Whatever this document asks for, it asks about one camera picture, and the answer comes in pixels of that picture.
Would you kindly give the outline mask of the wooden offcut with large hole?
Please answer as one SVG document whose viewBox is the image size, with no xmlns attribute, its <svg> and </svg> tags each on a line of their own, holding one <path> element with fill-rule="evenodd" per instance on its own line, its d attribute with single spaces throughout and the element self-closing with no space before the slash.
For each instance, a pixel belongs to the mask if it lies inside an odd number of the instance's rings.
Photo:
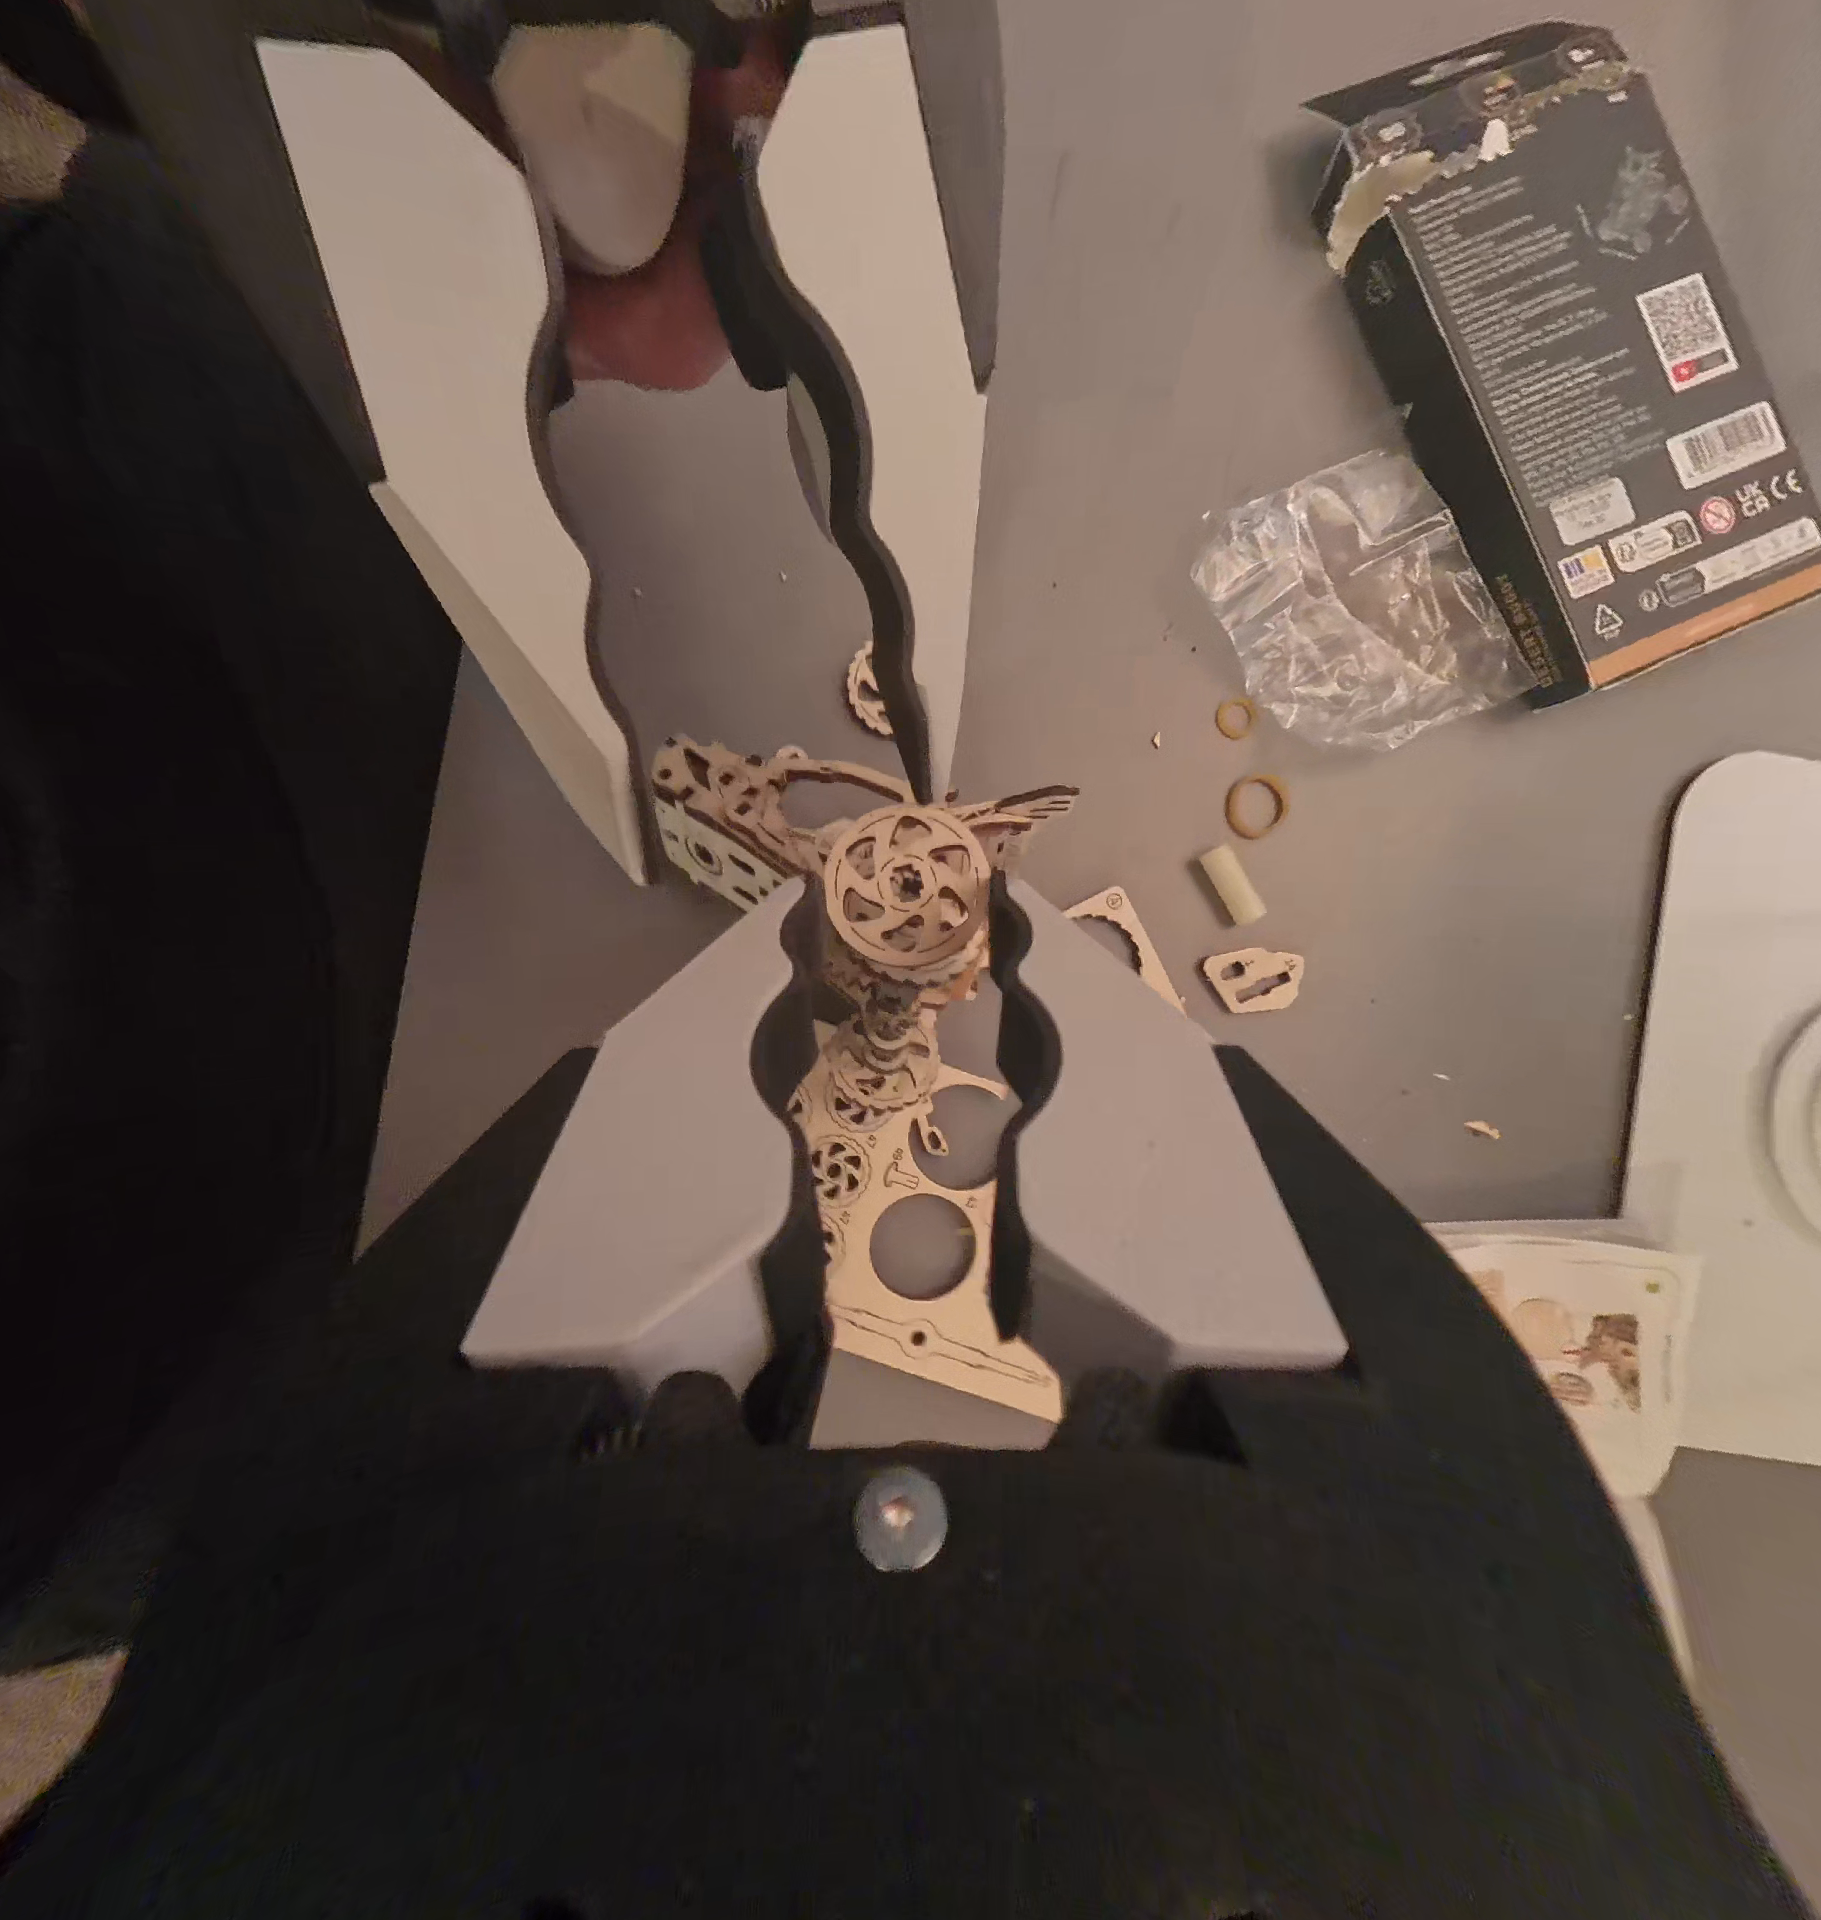
<svg viewBox="0 0 1821 1920">
<path fill-rule="evenodd" d="M 1185 1012 L 1182 991 L 1164 969 L 1164 960 L 1144 923 L 1138 920 L 1129 896 L 1121 885 L 1108 885 L 1108 890 L 1092 893 L 1084 901 L 1073 901 L 1070 909 L 1065 909 L 1065 918 L 1073 923 L 1086 923 L 1086 925 L 1108 925 L 1116 938 L 1121 941 L 1129 973 L 1144 988 L 1151 988 L 1168 1006 L 1173 1006 L 1178 1012 Z"/>
</svg>

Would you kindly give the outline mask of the shield-shaped wooden offcut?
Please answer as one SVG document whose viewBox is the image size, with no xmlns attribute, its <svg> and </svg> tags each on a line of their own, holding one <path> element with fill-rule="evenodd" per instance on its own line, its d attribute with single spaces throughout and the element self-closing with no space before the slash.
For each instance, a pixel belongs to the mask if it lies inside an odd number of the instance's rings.
<svg viewBox="0 0 1821 1920">
<path fill-rule="evenodd" d="M 1281 1012 L 1300 996 L 1308 960 L 1296 951 L 1233 949 L 1197 962 L 1229 1015 Z"/>
</svg>

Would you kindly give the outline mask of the black product box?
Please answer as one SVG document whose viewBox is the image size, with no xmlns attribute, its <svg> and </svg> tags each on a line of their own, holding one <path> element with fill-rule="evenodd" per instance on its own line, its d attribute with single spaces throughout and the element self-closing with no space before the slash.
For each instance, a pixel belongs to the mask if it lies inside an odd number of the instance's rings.
<svg viewBox="0 0 1821 1920">
<path fill-rule="evenodd" d="M 1303 106 L 1313 226 L 1528 707 L 1821 598 L 1821 504 L 1649 83 L 1534 23 Z"/>
</svg>

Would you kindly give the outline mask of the wooden sheet with wheels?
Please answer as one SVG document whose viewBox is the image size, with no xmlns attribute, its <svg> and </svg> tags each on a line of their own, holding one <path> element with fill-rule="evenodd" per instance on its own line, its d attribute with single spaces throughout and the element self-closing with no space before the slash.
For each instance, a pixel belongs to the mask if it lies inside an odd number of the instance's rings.
<svg viewBox="0 0 1821 1920">
<path fill-rule="evenodd" d="M 938 1125 L 948 1094 L 994 1112 L 1008 1102 L 1006 1085 L 938 1064 L 929 1101 L 878 1112 L 845 1089 L 825 1058 L 789 1101 L 825 1247 L 831 1343 L 1053 1429 L 1065 1408 L 1059 1376 L 1024 1340 L 998 1331 L 988 1297 L 998 1183 L 965 1185 L 932 1168 L 951 1150 Z M 898 1290 L 877 1265 L 877 1226 L 903 1206 L 912 1218 L 925 1213 L 951 1270 L 951 1285 L 929 1297 Z"/>
</svg>

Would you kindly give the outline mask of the white board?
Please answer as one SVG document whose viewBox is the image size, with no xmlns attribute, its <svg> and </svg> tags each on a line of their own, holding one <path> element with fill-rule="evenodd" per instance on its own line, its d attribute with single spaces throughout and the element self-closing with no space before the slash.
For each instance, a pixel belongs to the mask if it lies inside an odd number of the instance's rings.
<svg viewBox="0 0 1821 1920">
<path fill-rule="evenodd" d="M 1821 761 L 1739 753 L 1668 827 L 1622 1213 L 1701 1258 L 1682 1442 L 1821 1467 L 1821 1235 L 1769 1151 L 1770 1075 L 1821 1009 Z"/>
</svg>

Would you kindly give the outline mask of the instruction booklet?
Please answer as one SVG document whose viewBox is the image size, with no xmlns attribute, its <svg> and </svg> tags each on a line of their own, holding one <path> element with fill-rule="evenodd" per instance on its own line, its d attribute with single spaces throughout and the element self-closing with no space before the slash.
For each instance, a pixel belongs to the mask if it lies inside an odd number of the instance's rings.
<svg viewBox="0 0 1821 1920">
<path fill-rule="evenodd" d="M 1457 1221 L 1430 1235 L 1486 1294 L 1616 1502 L 1674 1459 L 1702 1265 L 1619 1221 Z"/>
</svg>

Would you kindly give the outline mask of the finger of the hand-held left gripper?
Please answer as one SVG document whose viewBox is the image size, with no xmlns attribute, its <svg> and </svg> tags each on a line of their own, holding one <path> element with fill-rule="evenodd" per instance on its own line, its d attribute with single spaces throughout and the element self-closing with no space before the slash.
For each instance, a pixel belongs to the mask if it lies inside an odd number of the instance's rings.
<svg viewBox="0 0 1821 1920">
<path fill-rule="evenodd" d="M 994 4 L 742 4 L 782 55 L 734 128 L 726 338 L 782 391 L 810 512 L 859 576 L 900 768 L 943 795 L 998 364 Z"/>
<path fill-rule="evenodd" d="M 539 460 L 557 301 L 532 193 L 393 51 L 261 37 L 257 63 L 373 441 L 369 493 L 564 802 L 646 885 L 590 568 Z"/>
</svg>

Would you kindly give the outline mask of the wooden buggy model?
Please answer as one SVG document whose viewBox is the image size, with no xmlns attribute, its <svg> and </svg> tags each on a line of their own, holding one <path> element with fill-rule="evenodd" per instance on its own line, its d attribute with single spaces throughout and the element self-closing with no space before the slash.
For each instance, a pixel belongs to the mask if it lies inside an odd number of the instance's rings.
<svg viewBox="0 0 1821 1920">
<path fill-rule="evenodd" d="M 938 1012 L 971 996 L 991 960 L 994 878 L 1078 791 L 920 802 L 908 780 L 855 761 L 677 733 L 654 755 L 649 802 L 672 871 L 729 909 L 751 911 L 782 880 L 820 885 L 817 983 L 845 1019 L 820 1045 L 820 1089 L 792 1096 L 806 1140 L 831 1126 L 871 1140 L 903 1115 L 942 1155 Z"/>
</svg>

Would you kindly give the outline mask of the clear plastic bag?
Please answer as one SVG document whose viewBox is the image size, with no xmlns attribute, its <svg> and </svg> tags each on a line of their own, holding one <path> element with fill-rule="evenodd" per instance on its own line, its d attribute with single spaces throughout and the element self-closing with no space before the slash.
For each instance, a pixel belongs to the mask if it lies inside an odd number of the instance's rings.
<svg viewBox="0 0 1821 1920">
<path fill-rule="evenodd" d="M 1454 518 L 1403 448 L 1204 514 L 1188 576 L 1246 693 L 1310 748 L 1393 753 L 1525 692 Z"/>
</svg>

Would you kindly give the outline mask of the person's left hand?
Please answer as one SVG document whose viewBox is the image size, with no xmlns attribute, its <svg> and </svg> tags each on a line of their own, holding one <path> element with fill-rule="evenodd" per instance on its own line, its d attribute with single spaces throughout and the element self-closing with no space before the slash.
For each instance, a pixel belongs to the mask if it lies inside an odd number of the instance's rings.
<svg viewBox="0 0 1821 1920">
<path fill-rule="evenodd" d="M 734 179 L 734 132 L 772 118 L 786 87 L 778 37 L 751 35 L 729 64 L 699 64 L 688 83 L 677 175 L 620 188 L 590 249 L 564 256 L 564 348 L 574 382 L 620 382 L 646 393 L 706 387 L 729 360 L 710 290 L 704 240 Z"/>
</svg>

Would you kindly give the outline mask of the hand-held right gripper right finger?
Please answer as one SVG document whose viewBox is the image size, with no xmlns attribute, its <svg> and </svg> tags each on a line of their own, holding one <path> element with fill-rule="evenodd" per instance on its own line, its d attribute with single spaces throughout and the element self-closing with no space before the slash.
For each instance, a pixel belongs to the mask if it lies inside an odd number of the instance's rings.
<svg viewBox="0 0 1821 1920">
<path fill-rule="evenodd" d="M 994 880 L 988 1301 L 1063 1392 L 1055 1442 L 1156 1426 L 1185 1379 L 1326 1373 L 1350 1340 L 1204 1027 L 1021 880 Z"/>
</svg>

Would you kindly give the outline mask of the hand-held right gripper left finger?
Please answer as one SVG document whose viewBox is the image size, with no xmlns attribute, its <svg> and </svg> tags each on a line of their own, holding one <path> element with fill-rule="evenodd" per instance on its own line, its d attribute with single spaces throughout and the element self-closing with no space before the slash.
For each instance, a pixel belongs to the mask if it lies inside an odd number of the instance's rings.
<svg viewBox="0 0 1821 1920">
<path fill-rule="evenodd" d="M 789 1112 L 814 1064 L 822 890 L 778 885 L 594 1053 L 460 1353 L 734 1393 L 825 1346 L 825 1243 Z"/>
</svg>

